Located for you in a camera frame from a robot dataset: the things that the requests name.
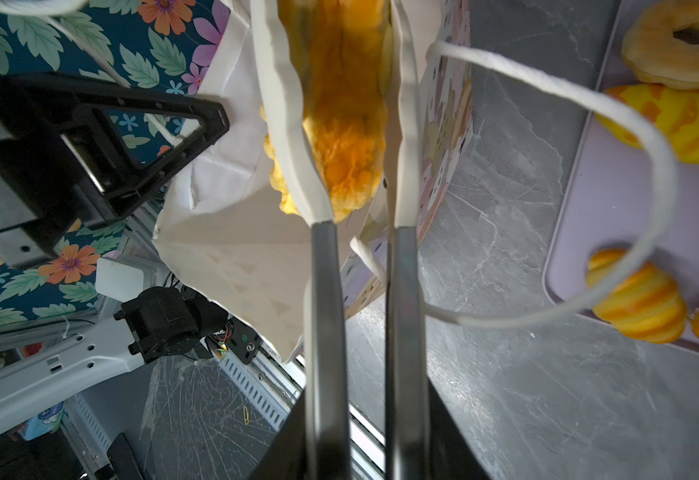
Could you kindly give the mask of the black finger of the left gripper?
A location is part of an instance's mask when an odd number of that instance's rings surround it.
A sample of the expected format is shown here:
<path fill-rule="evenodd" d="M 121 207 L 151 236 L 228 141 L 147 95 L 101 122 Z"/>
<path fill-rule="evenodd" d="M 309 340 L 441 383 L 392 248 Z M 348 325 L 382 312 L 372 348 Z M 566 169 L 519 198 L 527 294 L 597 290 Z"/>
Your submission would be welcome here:
<path fill-rule="evenodd" d="M 79 75 L 0 76 L 0 177 L 33 218 L 121 220 L 229 130 L 215 101 Z"/>

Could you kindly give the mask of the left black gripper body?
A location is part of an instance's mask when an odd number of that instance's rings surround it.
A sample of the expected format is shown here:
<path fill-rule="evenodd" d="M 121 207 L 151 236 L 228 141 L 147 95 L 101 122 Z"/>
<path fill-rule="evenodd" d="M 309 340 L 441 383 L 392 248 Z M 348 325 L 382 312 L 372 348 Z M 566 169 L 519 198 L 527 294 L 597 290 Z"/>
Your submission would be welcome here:
<path fill-rule="evenodd" d="M 73 80 L 0 80 L 0 255 L 19 268 L 54 255 L 77 220 L 115 221 L 96 136 L 105 118 Z"/>

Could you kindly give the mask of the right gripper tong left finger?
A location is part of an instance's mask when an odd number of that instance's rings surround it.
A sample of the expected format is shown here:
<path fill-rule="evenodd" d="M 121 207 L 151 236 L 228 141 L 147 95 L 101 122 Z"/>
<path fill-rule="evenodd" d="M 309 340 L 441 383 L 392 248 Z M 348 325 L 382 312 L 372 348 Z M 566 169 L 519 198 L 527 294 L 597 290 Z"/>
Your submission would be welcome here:
<path fill-rule="evenodd" d="M 275 1 L 251 4 L 253 38 L 271 140 L 290 193 L 311 229 L 305 293 L 306 454 L 312 479 L 351 478 L 346 318 L 338 232 L 303 128 L 304 94 Z"/>

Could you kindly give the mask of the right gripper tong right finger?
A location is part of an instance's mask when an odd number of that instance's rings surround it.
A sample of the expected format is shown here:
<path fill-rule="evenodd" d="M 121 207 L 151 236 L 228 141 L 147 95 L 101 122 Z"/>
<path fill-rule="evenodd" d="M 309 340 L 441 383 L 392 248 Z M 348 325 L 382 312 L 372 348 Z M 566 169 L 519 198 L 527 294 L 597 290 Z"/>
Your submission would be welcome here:
<path fill-rule="evenodd" d="M 427 479 L 431 473 L 425 315 L 417 261 L 423 115 L 409 16 L 391 2 L 393 87 L 391 161 L 387 175 L 387 301 L 385 302 L 385 475 Z"/>

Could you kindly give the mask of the white paper gift bag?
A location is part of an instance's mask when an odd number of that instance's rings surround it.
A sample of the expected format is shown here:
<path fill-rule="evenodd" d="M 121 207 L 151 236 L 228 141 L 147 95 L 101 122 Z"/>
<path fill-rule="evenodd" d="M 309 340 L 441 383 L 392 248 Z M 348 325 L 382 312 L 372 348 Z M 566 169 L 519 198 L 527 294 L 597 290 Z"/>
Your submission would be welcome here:
<path fill-rule="evenodd" d="M 317 281 L 312 270 L 311 228 L 307 220 L 286 215 L 269 182 L 271 159 L 265 154 L 263 108 L 281 113 L 300 108 L 301 86 L 289 64 L 289 49 L 272 49 L 263 67 L 255 56 L 253 30 L 261 3 L 240 2 L 231 14 L 199 90 L 199 98 L 221 99 L 231 127 L 171 182 L 154 241 L 159 254 L 183 284 L 226 308 L 258 330 L 276 352 L 294 354 L 305 329 L 305 294 Z M 423 58 L 447 56 L 485 67 L 565 98 L 629 128 L 647 146 L 653 164 L 653 211 L 647 228 L 615 269 L 595 288 L 569 301 L 515 317 L 479 318 L 429 305 L 427 315 L 471 328 L 509 329 L 545 324 L 585 310 L 635 273 L 653 254 L 673 221 L 679 194 L 677 158 L 669 142 L 639 114 L 613 98 L 493 52 L 439 41 L 441 1 L 391 1 L 385 18 L 393 48 L 391 87 L 385 96 L 383 165 L 389 180 L 375 199 L 339 223 L 339 258 L 359 253 L 365 228 L 411 226 L 413 190 L 423 172 Z"/>

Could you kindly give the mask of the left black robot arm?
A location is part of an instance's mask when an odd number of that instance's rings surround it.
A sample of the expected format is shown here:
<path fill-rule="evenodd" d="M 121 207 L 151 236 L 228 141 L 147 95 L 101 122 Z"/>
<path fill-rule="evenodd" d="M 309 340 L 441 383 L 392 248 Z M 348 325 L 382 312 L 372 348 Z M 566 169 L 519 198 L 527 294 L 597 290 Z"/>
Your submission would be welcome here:
<path fill-rule="evenodd" d="M 112 111 L 181 117 L 190 134 L 149 164 L 128 151 Z M 222 104 L 56 72 L 0 76 L 0 257 L 37 267 L 76 220 L 128 218 L 230 129 Z M 114 314 L 0 370 L 0 434 L 79 392 L 222 326 L 208 302 L 150 287 Z"/>

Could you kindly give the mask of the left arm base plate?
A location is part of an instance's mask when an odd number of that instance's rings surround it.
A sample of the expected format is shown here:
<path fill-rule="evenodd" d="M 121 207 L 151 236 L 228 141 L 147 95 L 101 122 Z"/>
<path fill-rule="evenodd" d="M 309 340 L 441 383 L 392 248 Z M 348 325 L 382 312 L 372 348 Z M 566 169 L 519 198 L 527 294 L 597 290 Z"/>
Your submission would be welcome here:
<path fill-rule="evenodd" d="M 247 323 L 228 318 L 222 328 L 207 337 L 209 348 L 233 353 L 244 365 L 250 365 L 263 347 L 263 337 Z"/>

